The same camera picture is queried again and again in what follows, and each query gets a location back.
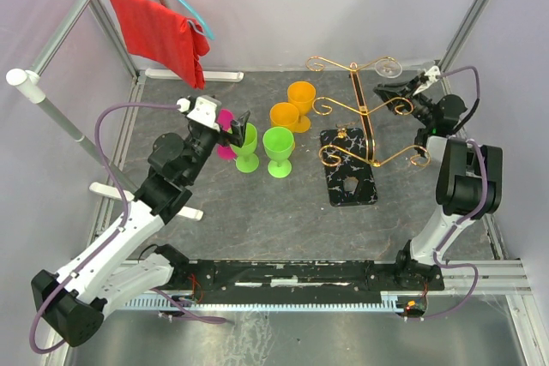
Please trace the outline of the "clear champagne flute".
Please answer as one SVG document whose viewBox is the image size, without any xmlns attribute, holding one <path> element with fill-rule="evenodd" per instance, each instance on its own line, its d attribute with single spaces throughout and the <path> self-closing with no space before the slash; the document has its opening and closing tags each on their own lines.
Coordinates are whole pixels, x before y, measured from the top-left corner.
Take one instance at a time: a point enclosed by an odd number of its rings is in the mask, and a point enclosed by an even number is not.
<svg viewBox="0 0 549 366">
<path fill-rule="evenodd" d="M 374 63 L 374 70 L 378 75 L 388 79 L 399 77 L 403 71 L 402 66 L 392 57 L 378 59 Z"/>
</svg>

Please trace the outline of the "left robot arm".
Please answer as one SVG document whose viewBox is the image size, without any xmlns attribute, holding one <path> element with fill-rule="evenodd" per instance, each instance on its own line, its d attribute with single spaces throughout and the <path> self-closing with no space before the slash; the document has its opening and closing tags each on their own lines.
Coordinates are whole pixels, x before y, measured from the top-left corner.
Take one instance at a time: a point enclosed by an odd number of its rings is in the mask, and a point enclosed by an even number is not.
<svg viewBox="0 0 549 366">
<path fill-rule="evenodd" d="M 244 144 L 248 112 L 232 120 L 230 130 L 196 119 L 191 110 L 184 115 L 189 134 L 165 133 L 154 141 L 148 176 L 132 200 L 123 200 L 120 217 L 73 261 L 55 273 L 42 270 L 33 277 L 37 313 L 28 340 L 34 352 L 48 352 L 35 340 L 40 321 L 57 332 L 62 344 L 77 347 L 134 297 L 164 285 L 179 289 L 187 284 L 189 260 L 170 245 L 131 268 L 119 268 L 137 246 L 185 206 L 192 195 L 189 187 L 216 146 Z"/>
</svg>

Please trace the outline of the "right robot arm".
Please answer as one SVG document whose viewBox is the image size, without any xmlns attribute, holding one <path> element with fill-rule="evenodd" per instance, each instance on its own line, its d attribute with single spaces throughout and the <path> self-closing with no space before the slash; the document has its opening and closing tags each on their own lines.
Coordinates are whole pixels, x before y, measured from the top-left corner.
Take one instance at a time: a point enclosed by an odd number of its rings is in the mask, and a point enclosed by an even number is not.
<svg viewBox="0 0 549 366">
<path fill-rule="evenodd" d="M 447 94 L 433 102 L 420 92 L 418 78 L 379 84 L 375 94 L 393 112 L 404 110 L 422 123 L 417 152 L 440 164 L 437 206 L 419 235 L 401 249 L 395 262 L 372 263 L 366 278 L 372 290 L 441 289 L 443 256 L 474 222 L 494 213 L 503 191 L 503 150 L 456 137 L 473 114 L 461 97 Z"/>
</svg>

